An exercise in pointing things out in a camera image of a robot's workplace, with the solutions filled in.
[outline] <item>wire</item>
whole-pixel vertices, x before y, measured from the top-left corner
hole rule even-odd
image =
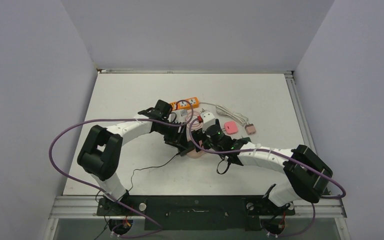
[[[311,222],[310,224],[305,227],[304,229],[302,229],[301,231],[299,232],[295,232],[295,233],[290,233],[290,234],[282,234],[282,235],[277,235],[278,238],[287,238],[287,237],[293,237],[293,236],[297,236],[297,235],[300,235],[300,234],[303,234],[305,233],[307,230],[309,230],[313,225],[314,225],[314,222],[316,221],[316,208],[314,207],[314,204],[311,203],[311,206],[312,206],[312,219],[311,219]],[[276,236],[276,234],[273,234],[273,233],[270,233],[268,232],[268,234],[270,236]]]
[[[191,124],[194,124],[195,121],[197,121],[198,119],[194,119],[192,120],[192,123]],[[195,139],[192,137],[192,131],[189,129],[189,137],[190,137],[190,140],[192,141],[192,143],[196,146],[196,148],[200,149],[201,151],[204,151],[206,153],[209,153],[209,154],[217,154],[217,155],[220,155],[220,154],[236,154],[236,153],[242,153],[242,152],[253,152],[253,151],[257,151],[257,152],[265,152],[265,153],[268,153],[268,152],[271,152],[271,154],[274,154],[274,155],[277,155],[281,158],[284,158],[288,161],[291,161],[295,164],[298,164],[300,166],[303,166],[304,168],[306,168],[308,171],[311,171],[313,172],[314,174],[328,180],[329,182],[333,183],[334,185],[336,185],[341,191],[342,191],[342,194],[341,195],[335,195],[335,196],[322,196],[322,198],[324,199],[341,199],[343,197],[346,196],[347,192],[345,191],[344,187],[342,185],[340,185],[337,181],[333,180],[331,177],[328,177],[326,175],[324,175],[323,173],[315,170],[314,168],[308,166],[307,164],[304,164],[298,160],[295,160],[293,159],[292,157],[289,157],[289,156],[286,156],[286,155],[283,155],[279,152],[276,152],[276,151],[271,151],[271,150],[268,150],[268,149],[264,149],[264,148],[257,148],[257,149],[254,149],[254,148],[250,148],[250,149],[237,149],[237,150],[229,150],[229,151],[210,151],[210,150],[207,150],[207,149],[204,149],[203,147],[201,147],[196,141]]]
[[[192,116],[192,118],[193,118],[193,116],[199,117],[199,116],[200,116],[200,113],[195,111],[195,112],[192,114],[191,111],[187,111],[186,119],[191,118],[191,116]],[[196,123],[196,124],[194,124],[194,125],[192,126],[192,130],[198,130],[198,129],[201,129],[201,128],[203,127],[203,123],[202,123],[202,122],[195,122],[195,123]],[[191,128],[191,123],[188,123],[188,124],[187,124],[187,128]]]
[[[283,222],[285,222],[285,218],[286,218],[286,212],[283,212],[282,221],[280,221],[279,224],[282,224]]]
[[[170,122],[170,123],[172,124],[172,123],[174,123],[174,122],[176,121],[176,118],[178,117],[178,115],[177,115],[175,112],[170,112],[170,115],[171,115],[171,114],[174,114],[174,118],[173,118],[173,120],[171,120],[171,122]]]
[[[99,194],[100,192],[101,192],[101,190],[99,190],[98,193],[95,195],[95,201],[96,201],[97,203],[99,203],[99,201],[98,201],[97,198],[98,198],[98,194]]]
[[[135,171],[142,171],[142,170],[145,170],[145,169],[157,169],[157,168],[164,167],[165,165],[169,164],[178,155],[180,155],[180,152],[176,153],[172,158],[170,158],[170,160],[168,160],[163,165],[160,165],[160,166],[148,166],[148,167],[139,168],[139,169],[136,168],[135,170],[133,170],[133,174],[130,177],[131,188],[128,191],[130,192],[130,190],[133,189],[133,176],[135,175]]]
[[[248,123],[248,117],[242,115],[241,113],[231,111],[229,108],[220,105],[220,104],[214,104],[209,102],[200,102],[200,104],[207,104],[215,106],[215,112],[220,116],[227,116],[231,119],[233,119],[235,122],[240,124],[242,127],[244,127]]]
[[[186,100],[180,100],[178,101],[177,103],[181,103],[181,102],[186,102],[187,104],[189,104],[190,108],[191,108],[191,111],[192,113],[194,112],[194,109],[192,107],[192,104],[189,102],[189,101],[186,101]],[[50,146],[49,146],[49,151],[48,151],[48,157],[49,157],[49,161],[50,161],[50,164],[52,165],[52,167],[57,171],[59,172],[61,175],[71,179],[71,180],[74,180],[76,182],[79,182],[79,183],[82,183],[82,184],[85,184],[85,185],[88,185],[92,188],[95,188],[97,190],[100,190],[101,192],[103,193],[106,193],[105,190],[97,185],[94,185],[92,183],[89,183],[87,181],[84,181],[84,180],[81,180],[77,177],[74,177],[74,176],[71,176],[67,173],[65,173],[63,170],[61,170],[57,164],[55,163],[54,161],[54,158],[52,156],[52,150],[54,149],[54,146],[55,146],[55,143],[58,141],[58,139],[60,139],[64,134],[66,134],[68,131],[70,130],[73,130],[79,126],[83,126],[85,124],[90,124],[90,123],[96,123],[96,122],[135,122],[135,121],[143,121],[143,122],[153,122],[153,123],[158,123],[158,124],[162,124],[162,125],[165,125],[165,126],[169,126],[169,127],[181,127],[181,126],[185,126],[187,125],[190,121],[192,120],[192,117],[186,121],[185,123],[182,123],[182,124],[171,124],[171,123],[166,123],[166,122],[163,122],[163,121],[158,121],[158,120],[155,120],[155,119],[149,119],[149,118],[138,118],[138,119],[134,119],[134,118],[119,118],[119,119],[107,119],[107,118],[103,118],[103,119],[92,119],[92,120],[87,120],[87,121],[84,121],[84,122],[80,122],[80,123],[77,123],[77,124],[74,124],[72,126],[70,126],[69,128],[65,129],[64,131],[62,131],[60,134],[58,134],[51,142]],[[123,206],[124,208],[138,214],[139,216],[142,216],[144,217],[145,219],[149,220],[151,223],[157,225],[159,227],[159,229],[157,230],[154,230],[154,231],[150,231],[150,232],[146,232],[146,233],[142,233],[142,234],[138,234],[138,235],[133,235],[133,236],[124,236],[124,235],[121,235],[120,237],[121,238],[128,238],[128,239],[132,239],[132,238],[138,238],[138,237],[144,237],[144,236],[148,236],[148,235],[151,235],[151,234],[155,234],[155,233],[158,233],[158,232],[161,232],[163,230],[163,226],[161,224],[159,224],[157,221],[155,221],[154,219],[152,219],[151,217],[143,214],[142,212],[140,211],[137,211],[135,209],[133,209],[132,207],[124,204],[123,202],[117,200],[114,196],[112,196],[111,194],[109,193],[106,193],[105,194],[108,198],[110,198],[111,200],[113,200],[114,202],[118,203],[119,205]],[[112,228],[112,232],[114,232],[115,229],[117,229],[118,225],[116,225],[115,227]]]
[[[231,163],[230,162],[228,162],[227,163],[227,167],[226,167],[226,170],[224,170],[223,172],[219,172],[219,166],[220,166],[220,164],[222,163],[224,161],[224,159],[221,159],[221,161],[217,164],[217,169],[215,170],[218,174],[220,174],[220,175],[223,175],[223,174],[225,174],[225,173],[227,173],[228,172],[228,170],[229,170],[229,167],[231,166]]]
[[[98,234],[98,236],[96,236],[93,240],[97,240],[105,232],[105,230],[107,230],[107,225],[108,222],[105,224],[105,226],[103,226],[103,230],[100,232],[100,234]]]

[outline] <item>gray wall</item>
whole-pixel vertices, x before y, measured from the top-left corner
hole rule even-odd
[[[384,239],[384,1],[336,0],[295,78],[351,237]]]
[[[62,0],[104,69],[293,70],[333,0]]]
[[[0,0],[0,240],[43,237],[65,182],[52,139],[84,118],[96,70],[59,0]],[[68,170],[77,133],[56,147]]]

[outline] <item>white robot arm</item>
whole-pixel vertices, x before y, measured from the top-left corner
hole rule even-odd
[[[116,169],[120,159],[122,146],[131,140],[151,132],[164,135],[166,144],[177,147],[180,155],[194,150],[199,150],[186,138],[186,126],[165,126],[159,122],[168,123],[169,115],[172,113],[170,104],[159,100],[155,108],[149,108],[136,115],[137,121],[121,122],[106,128],[98,125],[91,128],[86,141],[80,151],[77,163],[85,171],[90,173],[106,193],[117,199],[127,195],[128,192],[121,184]],[[289,182],[278,184],[268,194],[268,199],[278,207],[284,206],[294,200],[304,199],[316,203],[320,199],[327,186],[327,181],[309,174],[299,165],[288,162],[278,155],[274,155],[267,147],[257,146],[245,139],[232,139],[221,131],[218,119],[208,111],[201,113],[200,121],[203,128],[193,131],[192,137],[196,142],[202,141],[205,149],[215,151],[254,150],[234,154],[219,154],[228,164],[249,165],[267,168],[279,173],[286,174]],[[269,152],[256,151],[255,149],[267,149]],[[332,171],[306,146],[300,145],[297,149],[276,149],[277,153],[306,161],[318,171],[325,171],[325,175],[332,175]]]

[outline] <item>silver bolt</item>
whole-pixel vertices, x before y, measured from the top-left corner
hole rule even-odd
[[[139,210],[141,210],[142,212],[145,211],[145,209],[147,209],[147,205],[145,203],[141,203],[139,204]]]
[[[252,203],[252,202],[248,202],[248,203],[246,204],[246,209],[248,209],[248,210],[250,210],[250,211],[254,210],[254,203]]]

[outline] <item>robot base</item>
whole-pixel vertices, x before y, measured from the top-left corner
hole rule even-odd
[[[124,204],[148,215],[164,230],[226,230],[260,231],[260,216],[295,215],[289,205],[277,207],[262,195],[243,196],[157,196],[127,195]],[[106,197],[99,200],[98,216],[138,216]],[[146,231],[158,226],[146,221]]]

